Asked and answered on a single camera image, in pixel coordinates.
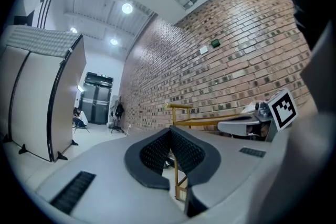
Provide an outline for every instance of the yellow metal frame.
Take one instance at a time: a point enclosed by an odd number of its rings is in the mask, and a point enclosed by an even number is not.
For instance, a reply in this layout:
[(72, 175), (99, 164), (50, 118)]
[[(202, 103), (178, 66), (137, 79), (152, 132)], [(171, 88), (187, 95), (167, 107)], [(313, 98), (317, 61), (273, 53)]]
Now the yellow metal frame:
[(181, 185), (183, 184), (183, 182), (186, 181), (187, 176), (183, 177), (183, 179), (179, 182), (178, 181), (178, 168), (177, 168), (176, 157), (174, 157), (174, 166), (175, 166), (174, 167), (174, 169), (175, 169), (175, 198), (176, 198), (176, 200), (185, 202), (185, 200), (181, 198), (180, 192), (181, 191), (183, 191), (185, 193), (187, 192), (186, 188), (181, 187)]
[[(216, 116), (216, 117), (209, 117), (209, 118), (190, 118), (190, 109), (193, 107), (190, 105), (182, 105), (182, 104), (166, 104), (166, 108), (172, 108), (173, 109), (173, 125), (175, 126), (210, 126), (210, 125), (217, 125), (220, 121), (222, 121), (225, 118), (234, 118), (236, 116), (239, 116), (241, 114), (231, 114), (227, 116)], [(176, 109), (187, 109), (187, 119), (177, 121), (176, 120)]]

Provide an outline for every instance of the ceiling light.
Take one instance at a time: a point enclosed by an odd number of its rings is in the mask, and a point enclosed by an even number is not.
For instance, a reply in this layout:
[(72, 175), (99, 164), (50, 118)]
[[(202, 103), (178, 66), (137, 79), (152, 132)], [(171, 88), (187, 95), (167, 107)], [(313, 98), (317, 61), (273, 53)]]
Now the ceiling light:
[(118, 45), (118, 41), (116, 41), (115, 39), (111, 39), (110, 42), (112, 45)]
[(133, 11), (133, 7), (131, 4), (129, 3), (125, 3), (122, 5), (122, 11), (126, 14), (130, 14)]
[(77, 86), (77, 89), (78, 89), (80, 92), (84, 92), (83, 88), (82, 88), (80, 85)]

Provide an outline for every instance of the chair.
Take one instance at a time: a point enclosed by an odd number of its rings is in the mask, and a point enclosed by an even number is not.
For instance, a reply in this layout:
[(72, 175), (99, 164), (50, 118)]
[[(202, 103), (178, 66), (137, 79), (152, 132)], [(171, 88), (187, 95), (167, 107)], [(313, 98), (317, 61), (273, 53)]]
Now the chair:
[(73, 132), (73, 134), (75, 134), (75, 132), (76, 132), (76, 130), (77, 129), (85, 129), (85, 130), (87, 130), (88, 132), (89, 132), (89, 130), (86, 128), (86, 126), (84, 126), (84, 127), (78, 127), (78, 124), (75, 126), (75, 131)]

